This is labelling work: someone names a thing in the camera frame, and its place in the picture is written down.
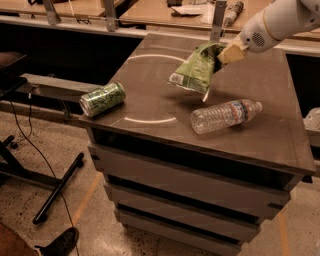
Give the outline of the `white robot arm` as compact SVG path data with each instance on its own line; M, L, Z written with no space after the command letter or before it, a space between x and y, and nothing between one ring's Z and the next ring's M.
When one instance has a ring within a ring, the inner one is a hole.
M243 26L217 56L222 64L262 53L290 36L320 27L320 0L273 0Z

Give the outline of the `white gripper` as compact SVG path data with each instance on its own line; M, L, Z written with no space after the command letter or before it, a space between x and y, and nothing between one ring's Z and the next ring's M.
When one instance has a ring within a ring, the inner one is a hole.
M232 42L218 55L222 64L242 60L247 52L261 53L267 51L279 43L269 32L264 22L264 12L260 11L253 16L242 28L241 41Z

